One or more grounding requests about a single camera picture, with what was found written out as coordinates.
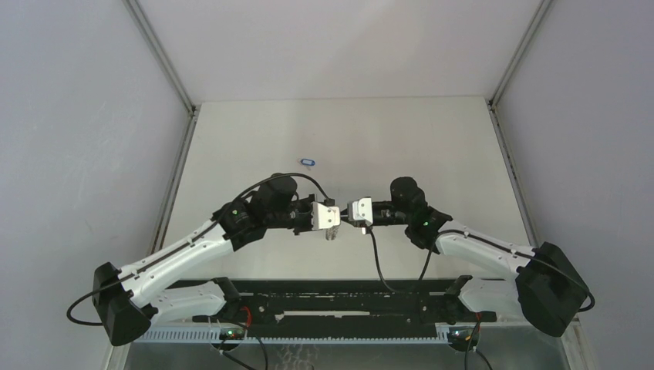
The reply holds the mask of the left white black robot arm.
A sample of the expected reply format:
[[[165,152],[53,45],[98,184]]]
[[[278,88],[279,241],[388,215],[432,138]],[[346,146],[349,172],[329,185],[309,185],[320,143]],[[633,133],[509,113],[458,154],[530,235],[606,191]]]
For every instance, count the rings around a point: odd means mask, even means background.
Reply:
[[[224,282],[195,289],[171,288],[184,273],[204,261],[231,255],[259,241],[270,229],[294,234],[328,230],[340,223],[335,200],[310,194],[297,198],[299,173],[275,173],[242,190],[186,237],[131,264],[100,265],[90,294],[110,344],[129,344],[158,321],[195,315],[234,320],[240,299],[225,292]]]

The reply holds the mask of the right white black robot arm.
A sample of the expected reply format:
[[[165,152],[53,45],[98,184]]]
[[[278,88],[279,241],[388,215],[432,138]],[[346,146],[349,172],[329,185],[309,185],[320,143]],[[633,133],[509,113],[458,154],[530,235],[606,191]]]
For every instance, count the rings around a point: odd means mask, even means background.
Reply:
[[[494,274],[471,277],[445,303],[454,320],[474,312],[523,318],[552,337],[564,334],[573,319],[590,311],[595,296],[557,245],[514,244],[475,231],[430,206],[412,177],[390,185],[389,200],[364,197],[349,205],[349,221],[370,232],[373,227],[403,225],[410,242],[446,257],[455,257]]]

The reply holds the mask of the metal keyring with yellow tip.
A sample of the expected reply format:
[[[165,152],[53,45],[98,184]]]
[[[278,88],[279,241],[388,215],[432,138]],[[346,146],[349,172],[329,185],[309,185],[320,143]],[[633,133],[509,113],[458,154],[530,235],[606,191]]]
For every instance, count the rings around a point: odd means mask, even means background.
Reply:
[[[325,239],[327,241],[334,241],[338,235],[339,229],[337,227],[330,227],[325,231]]]

